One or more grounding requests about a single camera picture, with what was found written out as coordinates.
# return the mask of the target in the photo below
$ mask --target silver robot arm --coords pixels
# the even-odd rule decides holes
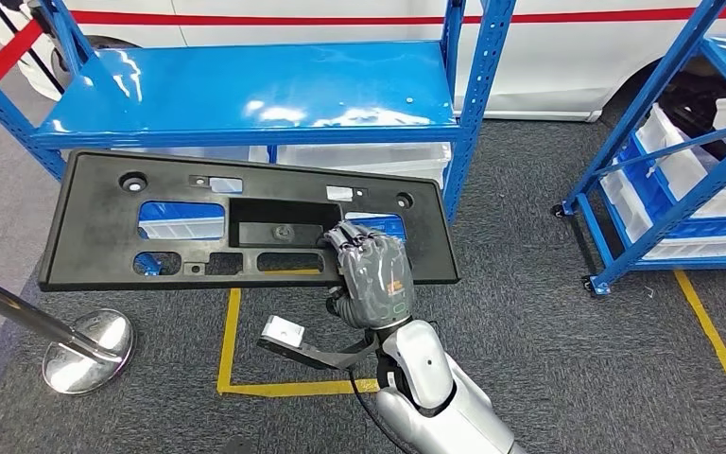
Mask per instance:
[[[525,454],[494,414],[488,396],[444,352],[433,327],[413,320],[413,277],[405,246],[347,221],[324,238],[338,252],[346,283],[333,289],[327,309],[365,330],[364,340],[340,352],[323,352],[303,342],[303,327],[272,316],[258,344],[316,369],[347,370],[350,379],[354,365],[375,353],[377,409],[391,430],[422,454]]]
[[[489,397],[441,347],[433,327],[412,321],[383,342],[405,373],[410,397],[397,387],[377,392],[377,410],[400,438],[423,454],[524,454],[493,412]]]

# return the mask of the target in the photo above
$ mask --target yellow floor marking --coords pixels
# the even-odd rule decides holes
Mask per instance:
[[[273,273],[318,274],[318,270],[275,271]],[[326,395],[353,393],[349,381],[311,381],[302,383],[265,383],[254,385],[232,384],[235,337],[237,334],[238,315],[240,314],[240,289],[230,290],[227,307],[227,321],[224,325],[224,341],[221,346],[221,360],[218,363],[218,393],[237,393],[259,395],[263,397],[290,397],[297,395]],[[373,393],[379,390],[377,380],[363,378],[356,380],[357,388],[362,393]]]
[[[705,336],[708,337],[711,345],[714,346],[714,350],[717,352],[717,357],[719,358],[719,364],[722,365],[722,369],[725,370],[726,374],[725,342],[722,341],[717,329],[714,327],[714,323],[711,322],[708,312],[705,311],[705,307],[702,305],[700,297],[697,296],[697,292],[694,291],[694,286],[691,285],[691,281],[689,281],[686,273],[681,270],[675,270],[675,278],[678,279],[678,284],[681,286],[681,290],[683,291],[683,295],[686,297],[686,301],[688,301],[691,305],[694,313],[697,314],[697,319],[700,321],[702,331],[705,333]]]

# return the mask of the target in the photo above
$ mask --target rectangular cutout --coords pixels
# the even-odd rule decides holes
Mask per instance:
[[[403,243],[407,241],[405,224],[399,215],[392,213],[347,213],[344,218],[353,224],[368,227],[386,235],[396,236]]]
[[[334,203],[237,198],[230,199],[229,218],[230,246],[313,248],[341,214]]]
[[[144,276],[171,276],[180,272],[182,258],[178,253],[138,253],[132,269]]]
[[[262,272],[288,274],[305,271],[324,271],[324,260],[317,253],[261,253],[257,256],[257,269]]]
[[[147,201],[138,213],[138,235],[143,239],[221,239],[224,218],[224,207],[216,203]]]
[[[204,267],[208,276],[233,276],[243,270],[242,253],[211,253]]]
[[[210,189],[217,194],[241,194],[243,193],[243,180],[210,177]]]
[[[343,186],[327,186],[328,201],[352,201],[353,189]]]

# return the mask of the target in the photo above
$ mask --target metal shelving unit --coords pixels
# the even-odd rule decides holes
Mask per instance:
[[[465,0],[429,42],[232,45],[94,52],[61,0],[36,15],[73,80],[38,127],[0,90],[0,122],[55,178],[65,148],[451,142],[454,219],[515,0],[482,0],[460,119],[453,114]]]
[[[608,201],[600,181],[611,172],[616,172],[636,163],[653,161],[687,148],[708,144],[726,138],[726,129],[714,131],[702,137],[686,140],[679,145],[665,147],[649,154],[622,161],[617,158],[627,148],[640,122],[650,111],[669,81],[693,56],[702,54],[726,78],[726,36],[704,37],[709,26],[717,19],[726,5],[726,0],[703,0],[678,35],[664,58],[658,63],[647,83],[619,120],[608,140],[597,153],[588,169],[566,196],[561,205],[553,207],[556,216],[572,216],[580,210],[595,241],[596,249],[604,264],[599,273],[583,278],[584,286],[596,294],[610,292],[609,285],[628,271],[643,270],[691,270],[726,269],[726,255],[694,258],[649,259],[645,256],[679,224],[689,219],[706,202],[726,186],[726,157],[708,172],[679,201],[657,217],[640,237],[630,242],[622,237],[624,251],[614,256],[603,235],[588,195],[595,190],[602,196],[609,217],[617,232],[622,236],[625,226],[612,204]]]

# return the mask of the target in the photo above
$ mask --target mounting hole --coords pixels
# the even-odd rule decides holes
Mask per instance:
[[[413,196],[407,192],[400,192],[396,195],[396,204],[405,209],[410,208],[413,206]]]
[[[130,172],[118,179],[118,184],[128,192],[140,192],[146,189],[148,181],[146,175],[140,172]]]

